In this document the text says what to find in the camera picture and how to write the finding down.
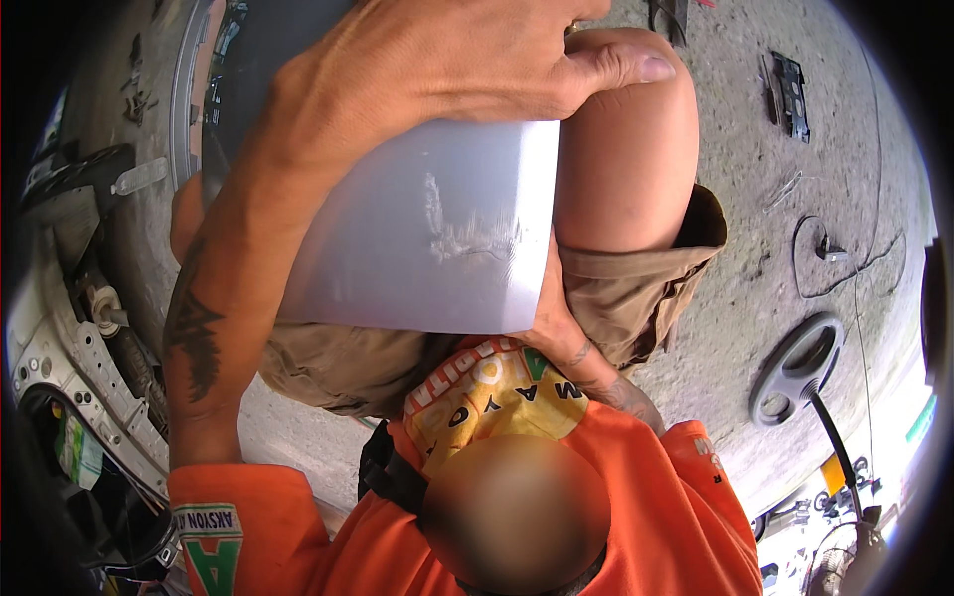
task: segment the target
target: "brown shorts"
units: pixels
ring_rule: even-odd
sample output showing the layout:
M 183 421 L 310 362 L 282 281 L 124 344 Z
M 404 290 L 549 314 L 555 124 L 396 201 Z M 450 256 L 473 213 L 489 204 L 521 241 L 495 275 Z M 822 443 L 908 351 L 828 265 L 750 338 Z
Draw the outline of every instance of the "brown shorts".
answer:
M 725 246 L 722 207 L 696 185 L 674 247 L 609 254 L 560 249 L 567 303 L 607 360 L 645 362 L 666 338 L 709 260 Z M 259 372 L 276 392 L 344 416 L 396 415 L 407 391 L 463 338 L 276 320 Z

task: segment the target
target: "tattooed arm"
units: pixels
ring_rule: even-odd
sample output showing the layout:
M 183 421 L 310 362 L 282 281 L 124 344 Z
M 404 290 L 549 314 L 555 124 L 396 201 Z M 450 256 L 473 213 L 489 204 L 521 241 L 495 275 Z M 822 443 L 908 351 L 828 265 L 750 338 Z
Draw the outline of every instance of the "tattooed arm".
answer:
M 578 331 L 570 330 L 558 341 L 534 347 L 588 398 L 639 418 L 661 437 L 666 432 L 666 424 L 649 396 L 593 348 L 579 325 L 576 329 Z
M 172 467 L 240 461 L 239 400 L 292 261 L 362 155 L 432 118 L 565 118 L 595 92 L 674 76 L 649 45 L 564 54 L 567 24 L 604 4 L 365 0 L 281 67 L 176 283 L 163 349 Z
M 624 378 L 583 333 L 570 313 L 563 291 L 563 266 L 556 237 L 550 234 L 550 254 L 533 328 L 509 334 L 540 350 L 563 376 L 591 400 L 636 416 L 661 437 L 666 425 L 643 390 Z

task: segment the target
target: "concrete floor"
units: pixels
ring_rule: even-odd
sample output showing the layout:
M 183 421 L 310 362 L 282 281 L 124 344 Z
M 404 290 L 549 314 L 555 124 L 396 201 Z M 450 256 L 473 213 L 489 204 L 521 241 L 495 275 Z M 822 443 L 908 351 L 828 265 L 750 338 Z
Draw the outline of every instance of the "concrete floor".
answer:
M 167 0 L 155 22 L 151 3 L 130 4 L 115 16 L 114 35 L 95 40 L 74 79 L 64 138 L 78 138 L 82 153 L 130 142 L 139 163 L 168 155 L 172 73 L 191 6 L 190 0 Z M 590 26 L 646 27 L 647 14 L 644 0 L 617 1 L 607 18 Z M 137 32 L 144 58 L 139 88 L 152 90 L 159 100 L 142 128 L 122 119 L 119 92 L 129 77 L 127 56 Z M 680 55 L 698 97 L 698 181 L 722 201 L 730 242 L 681 318 L 674 351 L 655 355 L 633 378 L 667 421 L 695 418 L 706 424 L 736 493 L 756 515 L 831 453 L 820 423 L 808 412 L 769 432 L 748 418 L 748 394 L 760 364 L 807 316 L 831 310 L 849 330 L 824 395 L 842 434 L 858 428 L 865 415 L 853 284 L 842 284 L 825 298 L 798 297 L 789 262 L 798 219 L 821 216 L 859 265 L 869 245 L 870 254 L 879 255 L 899 232 L 906 234 L 906 250 L 897 243 L 858 286 L 877 404 L 891 393 L 905 365 L 920 357 L 918 299 L 922 247 L 931 225 L 929 191 L 896 99 L 872 62 L 873 92 L 859 40 L 824 0 L 722 0 L 714 10 L 691 3 L 687 33 L 689 48 Z M 759 56 L 769 50 L 798 60 L 806 74 L 809 145 L 787 138 L 768 120 Z M 772 193 L 794 170 L 812 179 L 764 214 Z M 156 351 L 178 270 L 168 246 L 173 191 L 166 178 L 129 196 L 108 229 L 113 282 L 137 330 Z M 817 260 L 812 255 L 817 241 L 806 226 L 796 256 L 806 293 L 852 271 L 850 264 Z M 899 276 L 897 290 L 879 298 Z M 242 400 L 239 432 L 249 461 L 295 466 L 317 496 L 340 508 L 353 506 L 358 458 L 369 436 L 356 421 L 281 398 L 256 378 Z

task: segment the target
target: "orange sleeve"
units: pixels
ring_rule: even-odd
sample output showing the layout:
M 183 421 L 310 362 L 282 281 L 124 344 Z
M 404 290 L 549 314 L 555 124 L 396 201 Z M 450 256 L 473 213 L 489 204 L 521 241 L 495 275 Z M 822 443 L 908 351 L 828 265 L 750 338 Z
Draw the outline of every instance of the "orange sleeve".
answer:
M 196 595 L 301 593 L 316 579 L 328 535 L 298 470 L 187 465 L 170 474 L 169 495 Z
M 705 426 L 700 421 L 680 422 L 659 440 L 717 558 L 743 585 L 754 581 L 761 591 L 756 538 Z

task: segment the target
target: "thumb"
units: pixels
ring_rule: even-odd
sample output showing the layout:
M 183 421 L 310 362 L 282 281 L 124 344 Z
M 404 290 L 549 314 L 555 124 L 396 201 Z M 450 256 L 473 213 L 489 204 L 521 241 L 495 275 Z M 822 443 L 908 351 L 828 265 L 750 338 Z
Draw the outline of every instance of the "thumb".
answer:
M 568 95 L 579 99 L 579 107 L 596 92 L 674 78 L 675 68 L 654 49 L 612 42 L 568 54 L 560 63 L 558 76 L 570 87 Z

